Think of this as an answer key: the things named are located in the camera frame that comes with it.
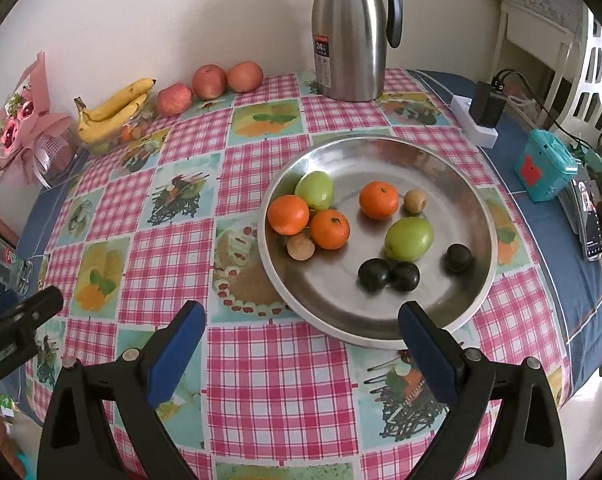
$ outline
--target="teal box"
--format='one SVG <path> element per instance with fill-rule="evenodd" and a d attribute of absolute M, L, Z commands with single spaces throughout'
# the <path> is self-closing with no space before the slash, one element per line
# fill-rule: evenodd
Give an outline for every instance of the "teal box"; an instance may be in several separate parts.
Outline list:
<path fill-rule="evenodd" d="M 563 143 L 545 130 L 532 130 L 514 172 L 533 202 L 552 200 L 577 174 L 577 162 Z"/>

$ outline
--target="red apple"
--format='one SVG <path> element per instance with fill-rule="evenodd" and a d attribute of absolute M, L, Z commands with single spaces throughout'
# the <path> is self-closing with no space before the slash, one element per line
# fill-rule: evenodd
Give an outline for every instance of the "red apple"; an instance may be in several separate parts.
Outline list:
<path fill-rule="evenodd" d="M 192 89 L 196 96 L 203 101 L 216 99 L 225 92 L 227 77 L 225 70 L 217 65 L 205 65 L 194 72 Z"/>
<path fill-rule="evenodd" d="M 243 61 L 227 71 L 227 83 L 235 92 L 251 92 L 263 83 L 263 70 L 254 61 Z"/>
<path fill-rule="evenodd" d="M 161 90 L 156 96 L 156 109 L 162 116 L 182 114 L 192 104 L 192 91 L 183 83 Z"/>

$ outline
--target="white wall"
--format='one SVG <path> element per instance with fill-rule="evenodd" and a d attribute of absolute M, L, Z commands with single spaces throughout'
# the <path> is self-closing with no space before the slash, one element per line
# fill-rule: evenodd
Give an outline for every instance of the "white wall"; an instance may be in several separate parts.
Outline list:
<path fill-rule="evenodd" d="M 313 66 L 313 0 L 20 0 L 0 28 L 0 106 L 39 50 L 53 111 L 95 105 L 139 76 L 162 88 L 200 65 L 253 59 L 268 75 Z M 403 41 L 388 66 L 486 76 L 495 0 L 404 0 Z M 38 190 L 0 189 L 0 216 L 20 232 Z"/>

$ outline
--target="stainless steel tray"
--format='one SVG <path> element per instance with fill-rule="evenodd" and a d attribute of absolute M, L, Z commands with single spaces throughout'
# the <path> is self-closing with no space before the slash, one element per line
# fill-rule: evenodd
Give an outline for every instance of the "stainless steel tray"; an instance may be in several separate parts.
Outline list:
<path fill-rule="evenodd" d="M 316 170 L 332 177 L 333 208 L 350 222 L 350 239 L 340 250 L 317 248 L 312 258 L 297 262 L 287 254 L 286 239 L 268 225 L 266 211 L 272 200 L 293 193 L 299 179 Z M 383 256 L 386 231 L 407 215 L 403 206 L 387 221 L 363 215 L 359 192 L 372 180 L 393 184 L 399 195 L 416 187 L 428 194 L 423 216 L 434 228 L 434 242 L 416 262 L 421 282 L 413 292 L 386 287 L 370 295 L 357 284 L 359 266 Z M 288 163 L 268 187 L 258 230 L 264 234 L 259 254 L 283 300 L 318 329 L 358 346 L 405 348 L 396 316 L 409 300 L 418 301 L 433 322 L 453 332 L 479 309 L 494 280 L 496 231 L 473 184 L 429 150 L 392 137 L 341 137 Z M 452 243 L 465 244 L 475 255 L 475 265 L 462 276 L 450 276 L 443 268 L 443 254 Z"/>

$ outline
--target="thermos label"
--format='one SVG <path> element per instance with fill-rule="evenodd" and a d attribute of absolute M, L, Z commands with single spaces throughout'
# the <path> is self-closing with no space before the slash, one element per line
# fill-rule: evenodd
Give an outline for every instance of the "thermos label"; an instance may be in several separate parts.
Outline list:
<path fill-rule="evenodd" d="M 330 43 L 327 36 L 315 35 L 316 81 L 319 85 L 330 88 L 332 76 L 330 72 Z"/>

